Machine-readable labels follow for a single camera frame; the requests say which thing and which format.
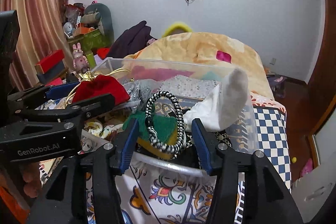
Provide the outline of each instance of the green sponge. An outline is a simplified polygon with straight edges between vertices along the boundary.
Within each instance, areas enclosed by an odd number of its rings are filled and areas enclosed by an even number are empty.
[[[138,119],[140,125],[140,138],[149,141],[149,135],[147,131],[147,127],[145,125],[145,117],[146,114],[142,111],[137,110],[134,114],[130,115],[128,119],[124,122],[123,130],[126,129],[128,122],[131,118]],[[152,115],[154,128],[157,132],[157,138],[163,142],[167,143],[170,136],[175,130],[176,127],[176,118],[175,117],[167,117],[167,116],[160,116],[160,115]]]

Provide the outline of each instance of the dark purple clothing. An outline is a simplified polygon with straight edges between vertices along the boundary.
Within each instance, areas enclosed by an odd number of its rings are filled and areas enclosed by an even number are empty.
[[[145,48],[147,41],[153,38],[150,35],[151,27],[146,26],[146,24],[146,21],[142,21],[124,31],[110,47],[110,51],[106,57],[124,58]]]

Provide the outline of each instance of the wall outlet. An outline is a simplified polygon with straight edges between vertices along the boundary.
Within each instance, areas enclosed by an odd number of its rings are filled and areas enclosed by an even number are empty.
[[[276,59],[275,59],[275,58],[272,58],[270,64],[271,64],[271,65],[274,65],[274,64],[275,64],[275,61],[276,61]]]

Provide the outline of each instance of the patterned tablecloth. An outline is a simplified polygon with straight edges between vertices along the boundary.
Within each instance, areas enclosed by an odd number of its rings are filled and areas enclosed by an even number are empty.
[[[291,172],[286,139],[286,109],[273,100],[251,95],[260,150],[272,162],[288,190]],[[48,175],[41,166],[41,175]],[[205,223],[213,197],[215,177],[194,178],[132,160],[123,176],[115,182],[121,196],[126,224]],[[88,223],[95,223],[92,205],[92,176],[87,174]],[[238,185],[235,223],[242,222],[244,182]]]

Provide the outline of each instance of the black bead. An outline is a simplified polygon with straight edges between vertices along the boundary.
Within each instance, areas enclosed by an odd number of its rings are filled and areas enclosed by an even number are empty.
[[[146,127],[153,127],[154,126],[153,118],[152,117],[146,117],[145,125],[146,125]]]

